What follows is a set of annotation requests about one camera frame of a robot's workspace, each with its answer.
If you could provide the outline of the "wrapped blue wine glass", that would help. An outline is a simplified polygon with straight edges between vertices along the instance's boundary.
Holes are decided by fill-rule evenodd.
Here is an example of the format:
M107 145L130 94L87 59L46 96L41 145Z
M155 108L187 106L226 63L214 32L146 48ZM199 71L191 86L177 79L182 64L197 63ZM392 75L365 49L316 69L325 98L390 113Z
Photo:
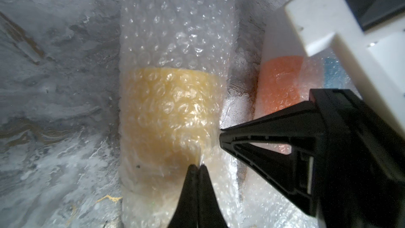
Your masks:
M324 58L324 88L350 89L361 97L351 78L336 58Z

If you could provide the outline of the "wrapped orange wine glass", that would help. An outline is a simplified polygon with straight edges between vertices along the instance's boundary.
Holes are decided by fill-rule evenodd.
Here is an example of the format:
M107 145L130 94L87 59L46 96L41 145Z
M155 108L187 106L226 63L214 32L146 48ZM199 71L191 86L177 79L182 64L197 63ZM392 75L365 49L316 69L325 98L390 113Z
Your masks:
M265 31L253 122L271 137L246 144L262 163L249 165L243 200L247 217L259 227L269 227L290 208L317 214L311 134L323 123L309 93L323 84L323 63L307 57L288 13L277 10Z

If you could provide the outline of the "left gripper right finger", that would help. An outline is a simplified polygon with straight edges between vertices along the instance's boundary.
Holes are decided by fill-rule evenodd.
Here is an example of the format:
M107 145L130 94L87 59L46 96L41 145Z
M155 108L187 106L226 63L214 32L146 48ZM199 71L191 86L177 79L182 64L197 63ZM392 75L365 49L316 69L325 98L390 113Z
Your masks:
M198 227L228 228L205 165L201 165L198 172Z

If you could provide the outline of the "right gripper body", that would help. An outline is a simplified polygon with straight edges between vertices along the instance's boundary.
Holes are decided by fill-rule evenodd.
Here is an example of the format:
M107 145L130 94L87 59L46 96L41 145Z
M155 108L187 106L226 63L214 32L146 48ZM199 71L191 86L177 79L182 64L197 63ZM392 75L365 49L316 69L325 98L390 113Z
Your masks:
M312 89L327 130L322 228L405 225L405 141L351 90Z

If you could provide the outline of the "yellow wine glass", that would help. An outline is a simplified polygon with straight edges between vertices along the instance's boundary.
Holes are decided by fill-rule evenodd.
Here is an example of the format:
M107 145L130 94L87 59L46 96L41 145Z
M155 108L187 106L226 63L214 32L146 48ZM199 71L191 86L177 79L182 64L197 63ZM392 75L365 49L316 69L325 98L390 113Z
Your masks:
M197 70L140 68L123 75L121 179L128 189L163 190L199 164L217 141L224 85Z

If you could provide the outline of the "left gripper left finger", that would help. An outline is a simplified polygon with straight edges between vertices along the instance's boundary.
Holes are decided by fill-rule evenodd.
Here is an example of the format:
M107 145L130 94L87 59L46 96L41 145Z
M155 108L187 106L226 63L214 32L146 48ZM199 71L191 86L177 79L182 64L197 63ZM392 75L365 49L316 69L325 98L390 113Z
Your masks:
M198 227L198 172L196 165L189 166L176 211L168 228Z

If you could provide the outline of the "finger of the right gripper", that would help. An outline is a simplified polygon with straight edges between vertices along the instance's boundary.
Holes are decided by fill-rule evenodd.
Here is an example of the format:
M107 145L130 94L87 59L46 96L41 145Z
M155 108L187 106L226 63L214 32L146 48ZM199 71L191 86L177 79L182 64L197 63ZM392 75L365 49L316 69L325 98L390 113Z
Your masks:
M221 148L250 167L302 212L316 216L327 173L327 128L318 101L310 99L222 130Z

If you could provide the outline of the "bubble wrap of yellow glass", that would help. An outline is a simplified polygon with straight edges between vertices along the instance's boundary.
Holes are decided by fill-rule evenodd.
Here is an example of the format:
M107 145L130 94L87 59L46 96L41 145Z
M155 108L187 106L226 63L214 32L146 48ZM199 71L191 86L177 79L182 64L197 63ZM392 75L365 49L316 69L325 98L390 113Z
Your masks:
M206 165L238 227L236 168L219 146L235 0L122 0L120 180L127 228L165 228L189 165Z

